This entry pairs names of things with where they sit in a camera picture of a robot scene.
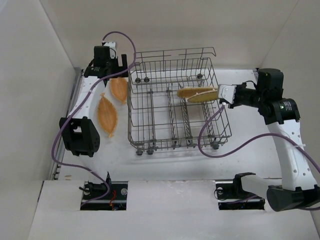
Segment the round woven plate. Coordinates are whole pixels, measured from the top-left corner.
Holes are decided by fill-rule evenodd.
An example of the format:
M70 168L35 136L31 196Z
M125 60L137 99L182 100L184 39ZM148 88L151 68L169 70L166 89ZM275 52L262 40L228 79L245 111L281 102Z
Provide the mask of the round woven plate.
M197 93L187 99L188 103L205 103L212 102L218 99L218 91L210 90L206 92Z
M179 98L190 98L196 94L208 92L208 91L217 91L218 89L215 87L207 86L207 87L185 87L181 88L177 91L177 96Z

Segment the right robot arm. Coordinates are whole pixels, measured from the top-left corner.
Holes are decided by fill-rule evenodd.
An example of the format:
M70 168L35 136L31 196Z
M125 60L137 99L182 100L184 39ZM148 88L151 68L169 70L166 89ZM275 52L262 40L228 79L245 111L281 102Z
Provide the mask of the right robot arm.
M256 108L263 117L271 136L281 170L281 184L275 185L255 174L243 176L243 190L267 199L275 212L300 209L315 211L320 202L320 187L311 170L314 160L305 152L300 133L300 113L292 98L283 97L284 74L275 68L258 70L257 83L253 89L247 84L235 85L233 100L229 107Z

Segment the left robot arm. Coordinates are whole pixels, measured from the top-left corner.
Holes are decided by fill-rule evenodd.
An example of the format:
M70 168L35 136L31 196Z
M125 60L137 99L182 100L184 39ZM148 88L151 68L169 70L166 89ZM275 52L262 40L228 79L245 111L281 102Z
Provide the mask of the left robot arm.
M95 46L93 53L93 60L81 77L80 91L71 110L75 114L61 134L65 148L74 156L93 157L100 147L100 135L93 123L93 118L101 98L100 94L109 80L102 80L93 90L91 90L92 85L105 76L128 68L126 54L121 55L122 65L119 65L117 44L114 41Z

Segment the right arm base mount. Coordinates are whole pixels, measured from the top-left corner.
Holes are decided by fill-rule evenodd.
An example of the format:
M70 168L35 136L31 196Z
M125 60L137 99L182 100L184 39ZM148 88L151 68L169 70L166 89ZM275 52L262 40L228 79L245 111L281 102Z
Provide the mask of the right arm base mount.
M265 199L240 190L232 180L216 181L213 192L220 211L265 210Z

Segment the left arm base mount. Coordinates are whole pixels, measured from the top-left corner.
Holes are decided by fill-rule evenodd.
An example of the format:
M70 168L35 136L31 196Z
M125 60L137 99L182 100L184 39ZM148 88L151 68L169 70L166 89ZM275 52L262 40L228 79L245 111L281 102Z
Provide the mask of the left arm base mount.
M127 209L128 181L112 181L107 174L106 183L86 182L82 191L81 211L125 211Z

